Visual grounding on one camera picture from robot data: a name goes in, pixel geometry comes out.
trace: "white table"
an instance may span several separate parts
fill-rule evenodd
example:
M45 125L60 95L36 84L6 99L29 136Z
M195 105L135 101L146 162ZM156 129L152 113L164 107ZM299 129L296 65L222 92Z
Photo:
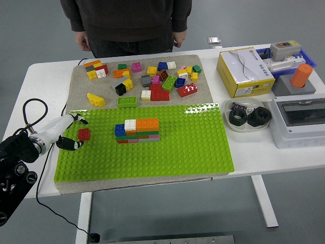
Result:
M261 49L269 46L269 44L256 45L255 48ZM216 70L216 65L220 51L237 48L242 47L101 58L101 61L103 63L109 63L162 56L173 57L178 55L196 54L201 59L213 101L218 103L221 107L221 111L223 111L223 105L230 99L230 97ZM78 62L78 60L75 60L34 64L29 67L10 117L4 139L11 136L18 128L24 127L22 106L23 103L30 98L39 98L44 100L48 104L49 108L45 119L34 126L36 131L46 125L49 120L60 116L68 99L72 70ZM311 74L309 79L316 88L316 93L325 93L325 85L315 72ZM273 94L269 93L267 95L255 96L254 98L261 102L269 102L272 97ZM28 105L26 110L27 119L30 123L38 119L44 112L43 105L37 102ZM264 130L250 133L235 132L228 125L225 125L225 129L235 171L226 176L217 176L215 179L257 175L255 177L255 182L257 182L262 179L259 178L259 175L261 174L325 167L323 147L278 149L274 144L268 127ZM55 188L53 181L58 153L58 148L54 147L40 184L39 196L59 195L59 191ZM38 176L40 176L45 158L46 156L42 156L33 164L28 164L28 168L35 171ZM35 193L36 184L28 193L27 198L35 197Z

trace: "gray floor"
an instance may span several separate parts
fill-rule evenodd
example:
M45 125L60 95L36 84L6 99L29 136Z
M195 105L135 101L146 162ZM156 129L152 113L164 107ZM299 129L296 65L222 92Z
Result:
M174 51L207 49L206 37L216 35L225 47L296 40L325 80L324 12L323 0L194 0L187 39ZM0 0L0 16L3 137L30 65L92 55L78 49L58 1ZM109 241L231 234L236 243L324 243L324 175L315 169L263 176L280 225L275 229L265 228L250 178L243 177L95 193L91 231ZM41 200L77 221L80 194ZM24 200L0 227L1 243L74 243L75 235L34 199Z

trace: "black nut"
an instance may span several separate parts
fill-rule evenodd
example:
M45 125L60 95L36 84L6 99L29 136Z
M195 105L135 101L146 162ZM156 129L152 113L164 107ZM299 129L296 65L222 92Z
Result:
M247 121L247 114L244 109L235 108L229 113L229 122L236 126L241 126Z
M264 107L257 107L249 114L247 123L253 127L262 126L272 118L271 113Z

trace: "black pants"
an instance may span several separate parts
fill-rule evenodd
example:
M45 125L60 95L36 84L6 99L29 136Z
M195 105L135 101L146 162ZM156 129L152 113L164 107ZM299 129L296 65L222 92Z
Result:
M155 54L173 51L173 34L141 42L112 42L88 35L89 45L95 58Z

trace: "person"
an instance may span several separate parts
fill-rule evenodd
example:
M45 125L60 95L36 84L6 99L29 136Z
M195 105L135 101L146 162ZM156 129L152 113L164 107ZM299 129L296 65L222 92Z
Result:
M80 49L95 58L172 52L192 0L60 0Z

